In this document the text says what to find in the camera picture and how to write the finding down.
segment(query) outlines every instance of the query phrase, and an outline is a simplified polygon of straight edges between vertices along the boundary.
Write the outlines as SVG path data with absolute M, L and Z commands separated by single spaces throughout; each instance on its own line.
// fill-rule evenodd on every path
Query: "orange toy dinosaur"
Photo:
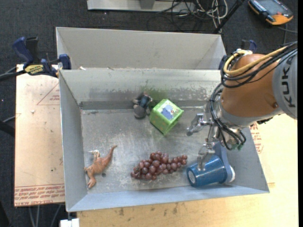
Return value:
M 94 154 L 94 161 L 89 167 L 85 167 L 84 171 L 89 176 L 89 182 L 87 183 L 88 188 L 92 188 L 96 184 L 96 179 L 94 177 L 95 174 L 102 173 L 104 169 L 109 164 L 110 160 L 113 156 L 113 151 L 117 147 L 117 145 L 114 145 L 110 151 L 109 154 L 106 157 L 100 157 L 100 152 L 96 149 L 93 151 L 90 151 Z

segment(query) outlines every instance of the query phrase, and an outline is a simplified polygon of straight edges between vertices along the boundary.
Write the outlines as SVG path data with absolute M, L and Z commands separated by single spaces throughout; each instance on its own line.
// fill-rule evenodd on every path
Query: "green cube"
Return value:
M 166 135 L 178 122 L 183 110 L 168 99 L 162 99 L 151 111 L 150 122 Z

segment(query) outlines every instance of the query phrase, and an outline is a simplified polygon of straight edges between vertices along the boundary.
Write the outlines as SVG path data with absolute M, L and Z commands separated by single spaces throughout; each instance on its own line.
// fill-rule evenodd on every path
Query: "orange device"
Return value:
M 249 0 L 250 8 L 260 19 L 271 25 L 282 25 L 294 17 L 292 11 L 279 0 Z

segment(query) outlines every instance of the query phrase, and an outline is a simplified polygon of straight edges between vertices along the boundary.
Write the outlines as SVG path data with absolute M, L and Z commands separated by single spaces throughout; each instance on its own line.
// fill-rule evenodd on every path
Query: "small figurine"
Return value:
M 100 157 L 100 152 L 97 149 L 90 151 L 90 153 L 94 154 L 94 161 L 89 167 L 84 168 L 84 171 L 89 176 L 89 182 L 87 183 L 88 188 L 92 188 L 96 184 L 97 181 L 94 175 L 102 173 L 104 171 L 112 159 L 113 151 L 116 147 L 117 145 L 114 145 L 106 157 Z
M 150 113 L 148 104 L 152 101 L 152 98 L 144 92 L 138 99 L 134 99 L 134 116 L 136 118 L 144 118 L 146 114 Z

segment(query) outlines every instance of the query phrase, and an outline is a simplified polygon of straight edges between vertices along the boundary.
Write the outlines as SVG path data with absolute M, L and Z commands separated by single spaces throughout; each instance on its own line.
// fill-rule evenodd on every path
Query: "gray bin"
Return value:
M 189 41 L 200 44 L 193 46 Z M 186 154 L 187 166 L 196 162 L 208 128 L 190 137 L 186 129 L 195 114 L 204 111 L 220 81 L 216 68 L 225 53 L 220 36 L 57 28 L 57 42 L 58 54 L 67 53 L 73 68 L 61 70 L 59 75 L 67 211 L 268 192 L 249 129 L 244 130 L 247 143 L 242 150 L 228 152 L 236 175 L 231 184 L 193 188 L 186 177 L 186 166 L 173 174 L 159 175 L 156 181 L 130 176 L 140 160 L 148 159 L 157 150 L 170 157 Z M 196 50 L 206 48 L 205 44 L 207 52 Z M 145 57 L 146 49 L 153 56 Z M 86 70 L 77 70 L 79 66 Z M 134 117 L 132 99 L 144 90 L 155 102 L 168 98 L 184 110 L 165 136 L 149 122 L 148 116 L 140 120 Z M 98 149 L 104 156 L 115 144 L 118 147 L 111 163 L 103 174 L 96 175 L 97 184 L 88 189 L 83 168 L 92 163 L 89 151 Z

